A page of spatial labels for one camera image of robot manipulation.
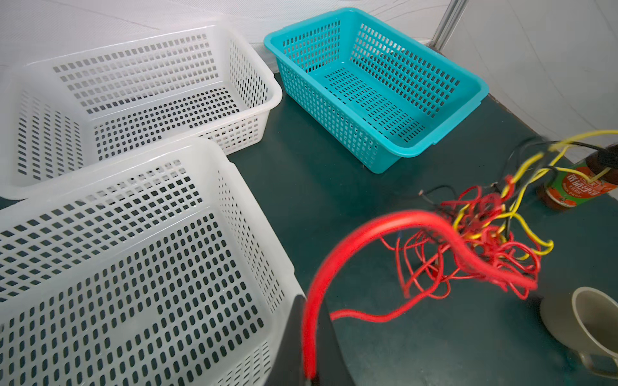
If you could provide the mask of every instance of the mug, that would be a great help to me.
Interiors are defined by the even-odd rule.
[[[541,302],[545,327],[563,345],[577,351],[592,373],[618,379],[618,371],[595,368],[591,354],[608,356],[618,367],[618,303],[599,290],[580,287]]]

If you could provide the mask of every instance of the wire bundle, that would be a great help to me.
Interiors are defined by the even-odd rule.
[[[547,152],[535,154],[527,159],[513,176],[508,175],[500,192],[493,191],[484,195],[482,187],[471,187],[456,200],[434,205],[437,213],[404,211],[389,214],[369,221],[343,239],[320,266],[307,296],[302,322],[303,365],[306,378],[316,379],[315,335],[318,312],[326,290],[343,265],[356,252],[373,241],[381,240],[387,249],[394,252],[399,284],[404,297],[409,300],[385,315],[342,309],[331,313],[332,320],[354,317],[375,323],[391,321],[426,297],[434,299],[447,297],[451,291],[451,280],[486,280],[504,291],[510,288],[519,298],[525,299],[530,290],[535,290],[537,287],[541,256],[550,253],[554,247],[551,240],[543,241],[532,232],[523,217],[517,213],[525,191],[531,183],[550,171],[573,172],[582,175],[587,181],[602,176],[607,169],[589,178],[577,170],[556,167],[555,164],[574,141],[605,134],[618,134],[618,131],[598,131],[562,142],[552,142]],[[559,154],[548,162],[551,152]],[[528,180],[521,183],[524,175],[532,168],[534,170]],[[514,235],[510,231],[513,219],[522,226],[534,247],[514,240]],[[420,230],[402,244],[400,231],[412,228]],[[400,234],[397,241],[391,246],[384,236],[398,231]],[[426,252],[429,246],[436,251],[427,258]],[[408,256],[410,250],[415,252],[421,262],[421,266],[416,269],[413,269]],[[446,273],[445,260],[449,256],[454,260],[456,268],[453,272]],[[404,277],[404,269],[408,271],[408,279]],[[433,282],[428,288],[423,288],[419,282],[423,274]],[[446,286],[446,291],[442,295],[437,295],[436,291],[442,284]],[[419,291],[414,297],[410,294],[412,285]]]

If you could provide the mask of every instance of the white plastic basket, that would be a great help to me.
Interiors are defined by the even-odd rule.
[[[238,34],[208,27],[32,63],[0,98],[0,196],[151,143],[261,140],[281,87]]]
[[[0,212],[1,385],[254,385],[294,267],[217,145],[43,182]]]

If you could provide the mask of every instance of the mug handle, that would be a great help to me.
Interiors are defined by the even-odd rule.
[[[583,363],[584,367],[587,368],[593,374],[595,374],[597,376],[605,377],[605,378],[618,379],[618,371],[616,371],[616,372],[609,372],[609,371],[605,371],[605,370],[598,370],[597,368],[595,368],[595,364],[592,361],[592,358],[590,357],[590,354],[585,354],[585,353],[580,353],[580,352],[578,352],[577,354],[579,354],[579,357],[582,360],[582,363]],[[616,364],[616,367],[618,367],[618,359],[613,358],[613,357],[612,357],[612,359],[614,360],[614,363]]]

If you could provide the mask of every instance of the dark green table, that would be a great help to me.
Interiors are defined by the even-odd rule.
[[[414,196],[448,183],[458,191],[495,181],[513,146],[532,133],[490,98],[440,143],[372,174],[284,94],[264,138],[235,153],[253,195],[307,290],[320,262],[354,228],[392,211],[426,208]],[[447,191],[435,196],[450,199]],[[543,259],[540,289],[527,301],[476,281],[456,282],[445,300],[423,300],[387,324],[334,322],[360,385],[610,385],[589,375],[544,328],[540,297],[583,285],[618,299],[618,203],[600,197],[563,214],[532,193],[520,212],[533,230],[553,239]],[[586,228],[584,233],[575,229]],[[403,302],[394,258],[370,245],[339,274],[328,292],[331,310],[386,313]]]

